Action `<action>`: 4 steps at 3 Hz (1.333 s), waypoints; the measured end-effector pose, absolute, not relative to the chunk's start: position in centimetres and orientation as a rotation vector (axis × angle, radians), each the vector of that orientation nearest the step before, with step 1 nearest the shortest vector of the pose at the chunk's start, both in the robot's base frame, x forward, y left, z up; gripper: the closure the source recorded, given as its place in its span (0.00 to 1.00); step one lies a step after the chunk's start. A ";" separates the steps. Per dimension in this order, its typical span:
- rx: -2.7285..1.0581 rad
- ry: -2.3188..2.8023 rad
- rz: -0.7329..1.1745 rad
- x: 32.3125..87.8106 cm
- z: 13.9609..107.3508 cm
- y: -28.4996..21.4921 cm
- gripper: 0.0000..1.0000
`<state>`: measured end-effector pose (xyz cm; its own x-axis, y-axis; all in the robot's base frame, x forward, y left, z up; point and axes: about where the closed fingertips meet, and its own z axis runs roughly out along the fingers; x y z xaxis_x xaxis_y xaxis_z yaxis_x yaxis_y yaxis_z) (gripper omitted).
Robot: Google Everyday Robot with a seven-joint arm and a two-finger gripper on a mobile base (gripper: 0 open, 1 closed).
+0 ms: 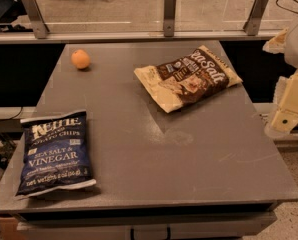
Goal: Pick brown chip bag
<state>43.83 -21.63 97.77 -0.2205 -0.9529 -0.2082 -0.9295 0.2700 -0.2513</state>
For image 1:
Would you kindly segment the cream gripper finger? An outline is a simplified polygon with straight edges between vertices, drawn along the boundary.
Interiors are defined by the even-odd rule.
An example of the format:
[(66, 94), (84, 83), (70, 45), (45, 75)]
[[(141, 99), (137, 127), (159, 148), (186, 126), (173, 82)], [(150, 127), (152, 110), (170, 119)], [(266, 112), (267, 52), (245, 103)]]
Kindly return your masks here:
[(262, 50), (272, 54), (284, 53), (287, 32), (287, 28), (281, 30), (276, 36), (264, 44)]

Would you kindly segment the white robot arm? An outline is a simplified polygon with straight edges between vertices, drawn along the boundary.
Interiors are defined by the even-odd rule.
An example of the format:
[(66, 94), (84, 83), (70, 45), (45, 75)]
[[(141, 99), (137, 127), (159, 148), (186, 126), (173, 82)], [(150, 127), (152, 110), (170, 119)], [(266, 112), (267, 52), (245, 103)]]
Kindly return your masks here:
[(269, 113), (265, 133), (271, 138), (288, 135), (298, 125), (298, 16), (290, 26), (263, 46), (268, 53), (282, 53), (296, 71), (290, 77), (280, 76), (274, 90), (273, 109)]

